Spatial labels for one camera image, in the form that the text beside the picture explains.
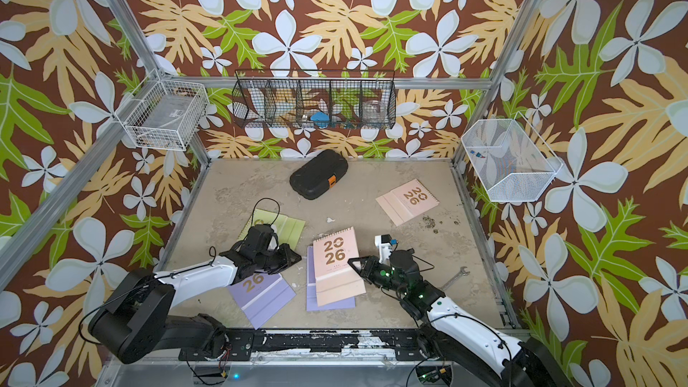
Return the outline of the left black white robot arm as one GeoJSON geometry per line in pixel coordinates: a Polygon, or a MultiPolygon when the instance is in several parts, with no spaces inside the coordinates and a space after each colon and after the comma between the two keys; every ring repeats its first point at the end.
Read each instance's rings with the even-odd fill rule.
{"type": "Polygon", "coordinates": [[[279,274],[302,257],[289,244],[279,242],[266,224],[250,227],[228,251],[211,248],[209,255],[210,261],[175,271],[129,272],[109,299],[91,311],[87,332],[123,364],[163,349],[222,358],[229,350],[227,327],[206,314],[172,315],[171,308],[256,274],[279,274]]]}

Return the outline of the pink 2026 calendar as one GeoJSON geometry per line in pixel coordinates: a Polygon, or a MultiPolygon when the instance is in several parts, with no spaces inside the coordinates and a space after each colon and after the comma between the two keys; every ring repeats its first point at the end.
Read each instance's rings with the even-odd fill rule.
{"type": "Polygon", "coordinates": [[[395,226],[401,226],[439,205],[439,201],[418,179],[377,197],[376,202],[395,226]]]}
{"type": "Polygon", "coordinates": [[[363,295],[366,286],[349,265],[358,258],[355,229],[349,227],[314,241],[315,290],[318,306],[363,295]]]}

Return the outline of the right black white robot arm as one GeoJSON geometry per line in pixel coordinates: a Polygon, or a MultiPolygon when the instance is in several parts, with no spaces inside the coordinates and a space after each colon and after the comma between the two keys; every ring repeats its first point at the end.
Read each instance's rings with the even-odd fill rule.
{"type": "Polygon", "coordinates": [[[548,348],[501,333],[459,307],[423,278],[414,251],[394,250],[385,263],[356,257],[348,265],[365,282],[392,292],[419,323],[424,358],[453,362],[488,386],[569,386],[570,380],[548,348]]]}

